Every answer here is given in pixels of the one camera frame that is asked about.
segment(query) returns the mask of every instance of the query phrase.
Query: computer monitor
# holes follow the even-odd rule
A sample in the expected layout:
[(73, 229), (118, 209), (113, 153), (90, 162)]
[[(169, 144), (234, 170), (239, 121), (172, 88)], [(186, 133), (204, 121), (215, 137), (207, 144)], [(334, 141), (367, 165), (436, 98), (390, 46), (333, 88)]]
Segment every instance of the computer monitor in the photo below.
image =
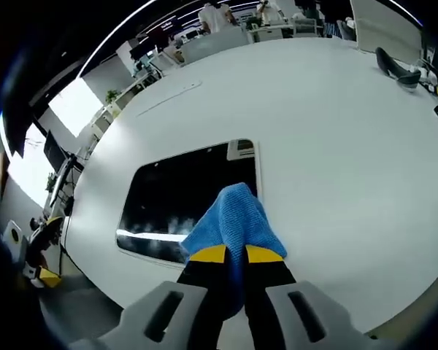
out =
[(143, 55), (146, 55), (154, 49), (155, 42), (151, 38), (144, 39), (141, 43), (130, 50), (131, 59), (138, 61)]
[(57, 141), (53, 137), (52, 133), (49, 131), (44, 144), (44, 154), (49, 160), (53, 170), (56, 173), (60, 170), (61, 166), (64, 164), (67, 155), (58, 145)]
[(192, 39), (196, 38), (197, 35), (198, 35), (198, 31), (191, 31), (191, 32), (187, 33), (185, 36), (188, 40), (192, 40)]

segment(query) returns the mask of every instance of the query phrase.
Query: ceiling light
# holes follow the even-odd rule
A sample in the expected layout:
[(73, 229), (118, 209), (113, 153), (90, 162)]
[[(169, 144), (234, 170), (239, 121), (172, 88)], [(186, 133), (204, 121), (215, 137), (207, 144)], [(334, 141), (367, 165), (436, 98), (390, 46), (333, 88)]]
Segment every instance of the ceiling light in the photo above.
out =
[(397, 6), (401, 11), (404, 11), (404, 13), (406, 13), (408, 16), (410, 16), (419, 26), (422, 26), (422, 23), (420, 23), (420, 21), (417, 18), (415, 18), (413, 14), (411, 14), (409, 11), (407, 11), (405, 8), (403, 8), (403, 6), (399, 5), (394, 0), (388, 0), (388, 1), (390, 3), (392, 3), (393, 5)]
[(193, 13), (198, 12), (198, 11), (201, 10), (201, 9), (195, 9), (194, 11), (189, 12), (189, 13), (187, 13), (186, 15), (183, 15), (183, 16), (178, 17), (178, 19), (181, 20), (182, 18), (185, 18), (185, 17), (187, 17), (187, 16), (189, 16), (189, 15), (192, 15)]
[(125, 18), (118, 26), (116, 26), (114, 28), (113, 31), (111, 31), (109, 33), (109, 35), (106, 36), (106, 38), (104, 40), (102, 40), (101, 44), (99, 44), (99, 46), (94, 50), (93, 53), (91, 53), (91, 55), (89, 56), (89, 58), (86, 60), (85, 64), (82, 65), (80, 72), (77, 75), (77, 78), (81, 77), (81, 74), (84, 72), (84, 70), (86, 69), (86, 67), (88, 66), (89, 62), (91, 62), (91, 60), (94, 58), (94, 56), (96, 55), (96, 53), (105, 45), (105, 43), (110, 39), (110, 37), (112, 35), (115, 34), (116, 31), (118, 31), (118, 29), (122, 28), (123, 25), (125, 23), (127, 23), (130, 19), (132, 19), (138, 12), (144, 10), (146, 7), (148, 7), (149, 5), (151, 5), (153, 2), (155, 2), (156, 0), (149, 0), (146, 4), (142, 5), (139, 9), (137, 9), (136, 11), (134, 11), (133, 13), (131, 13), (127, 18)]

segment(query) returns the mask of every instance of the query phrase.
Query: blue cloth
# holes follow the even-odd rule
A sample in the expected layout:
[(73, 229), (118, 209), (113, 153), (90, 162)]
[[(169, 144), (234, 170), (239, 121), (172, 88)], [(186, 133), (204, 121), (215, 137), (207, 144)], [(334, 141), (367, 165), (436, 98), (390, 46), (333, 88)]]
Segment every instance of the blue cloth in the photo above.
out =
[(225, 244), (231, 255), (230, 278), (236, 296), (236, 313), (243, 306), (242, 255), (245, 244), (271, 249), (281, 257), (287, 255), (269, 226), (263, 206), (243, 182), (223, 188), (182, 242), (189, 255), (219, 244)]

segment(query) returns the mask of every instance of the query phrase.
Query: white table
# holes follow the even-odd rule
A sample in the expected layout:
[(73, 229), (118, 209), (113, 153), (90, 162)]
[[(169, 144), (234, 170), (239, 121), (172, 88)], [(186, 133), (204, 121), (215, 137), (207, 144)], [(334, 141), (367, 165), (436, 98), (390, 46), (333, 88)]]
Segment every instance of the white table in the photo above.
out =
[(292, 29), (292, 31), (295, 31), (293, 25), (287, 23), (251, 29), (247, 31), (248, 43), (254, 44), (255, 42), (282, 39), (283, 29)]
[[(304, 38), (237, 47), (138, 94), (76, 188), (66, 248), (77, 266), (123, 307), (175, 280), (179, 267), (115, 243), (135, 171), (249, 138), (259, 143), (264, 208), (296, 279), (339, 301), (363, 332), (411, 304), (438, 277), (435, 103), (421, 87), (401, 89), (373, 54), (345, 43)], [(268, 72), (269, 87), (260, 71)], [(220, 346), (248, 346), (246, 329), (239, 314), (226, 323)]]
[(118, 96), (117, 98), (111, 103), (115, 108), (118, 109), (118, 112), (121, 112), (122, 109), (125, 108), (125, 106), (132, 100), (132, 98), (135, 96), (133, 93), (133, 88), (135, 88), (137, 85), (141, 85), (143, 89), (145, 89), (145, 85), (143, 82), (151, 75), (151, 73), (146, 73), (142, 77), (136, 79), (133, 83), (131, 83), (130, 86), (125, 88)]

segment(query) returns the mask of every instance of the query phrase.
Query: bright window light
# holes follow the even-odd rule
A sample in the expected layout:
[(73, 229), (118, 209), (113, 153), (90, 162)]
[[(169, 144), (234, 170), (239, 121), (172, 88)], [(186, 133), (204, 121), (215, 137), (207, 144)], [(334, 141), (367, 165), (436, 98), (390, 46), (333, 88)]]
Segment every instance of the bright window light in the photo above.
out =
[(125, 230), (117, 230), (118, 235), (125, 237), (143, 238), (143, 239), (155, 239), (158, 241), (167, 242), (182, 242), (188, 235), (175, 235), (169, 233), (131, 233)]
[(54, 172), (45, 157), (44, 143), (44, 135), (34, 124), (31, 124), (26, 133), (24, 156), (21, 157), (15, 152), (8, 167), (8, 174), (12, 179), (41, 208), (44, 208), (48, 196), (45, 190), (47, 177), (49, 173)]
[(145, 9), (146, 7), (148, 7), (149, 5), (151, 5), (154, 1), (156, 0), (149, 0), (146, 4), (143, 4), (140, 8), (138, 8), (136, 11), (132, 12), (127, 18), (125, 18), (124, 20), (122, 20), (122, 22), (116, 26), (114, 28), (113, 31), (111, 31), (109, 33), (109, 35), (106, 36), (106, 38), (104, 40), (102, 40), (101, 44), (99, 44), (98, 47), (96, 47), (96, 49), (93, 51), (93, 53), (91, 53), (91, 55), (89, 56), (89, 58), (87, 59), (87, 61), (85, 62), (85, 64), (82, 65), (80, 73), (78, 73), (78, 77), (81, 77), (81, 74), (85, 71), (86, 67), (88, 66), (89, 62), (91, 62), (91, 60), (94, 58), (94, 56), (96, 55), (96, 53), (101, 49), (101, 47), (103, 47), (105, 45), (105, 43), (110, 39), (110, 37), (112, 35), (115, 34), (115, 32), (122, 28), (125, 23), (127, 23), (132, 17), (134, 17), (138, 12), (142, 11), (143, 9)]
[(77, 137), (102, 108), (102, 103), (82, 78), (76, 78), (50, 101), (49, 107)]

